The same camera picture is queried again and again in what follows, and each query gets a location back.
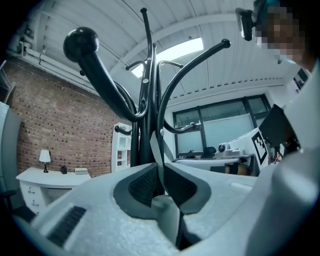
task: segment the skylight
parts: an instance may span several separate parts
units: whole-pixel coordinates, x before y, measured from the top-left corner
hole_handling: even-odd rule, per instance
[[[169,49],[164,50],[163,52],[156,55],[156,62],[160,61],[173,61],[182,56],[192,54],[194,52],[202,51],[204,49],[204,44],[202,38],[196,38],[189,40],[187,42],[180,43],[176,46],[173,46]],[[132,70],[132,73],[140,78],[143,75],[143,66],[140,64]]]

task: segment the table lamp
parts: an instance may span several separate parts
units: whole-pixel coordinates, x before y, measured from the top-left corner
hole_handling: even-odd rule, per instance
[[[47,165],[51,164],[50,152],[49,150],[42,149],[40,152],[39,162],[44,164],[44,173],[48,173]]]

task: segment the desk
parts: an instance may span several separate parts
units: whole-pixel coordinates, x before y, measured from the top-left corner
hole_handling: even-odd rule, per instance
[[[29,168],[16,177],[20,182],[22,196],[26,206],[38,214],[54,200],[63,196],[81,183],[90,180],[89,174]]]

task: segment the desk drawer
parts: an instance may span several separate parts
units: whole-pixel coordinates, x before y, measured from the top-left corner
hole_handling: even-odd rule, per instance
[[[35,214],[38,214],[40,211],[46,208],[43,194],[39,186],[28,182],[20,182],[20,188],[25,205],[31,211],[33,211]]]

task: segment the white lamp shade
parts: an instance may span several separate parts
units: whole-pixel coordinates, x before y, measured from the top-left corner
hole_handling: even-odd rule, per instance
[[[40,152],[39,162],[42,164],[49,164],[51,163],[50,153],[49,150],[42,149]]]

